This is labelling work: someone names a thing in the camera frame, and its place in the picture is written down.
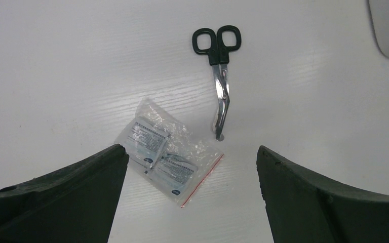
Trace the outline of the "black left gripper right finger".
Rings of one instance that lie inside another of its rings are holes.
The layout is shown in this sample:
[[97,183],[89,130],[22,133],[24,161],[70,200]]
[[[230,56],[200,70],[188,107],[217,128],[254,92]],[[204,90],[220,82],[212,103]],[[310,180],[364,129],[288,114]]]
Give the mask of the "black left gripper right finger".
[[335,181],[265,146],[256,165],[274,242],[389,242],[389,195]]

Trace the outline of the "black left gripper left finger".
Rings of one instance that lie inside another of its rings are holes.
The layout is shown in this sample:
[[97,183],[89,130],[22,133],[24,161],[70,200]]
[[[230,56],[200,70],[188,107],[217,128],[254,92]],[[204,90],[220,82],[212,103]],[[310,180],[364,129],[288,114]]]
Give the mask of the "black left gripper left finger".
[[108,242],[129,155],[115,144],[0,190],[0,242]]

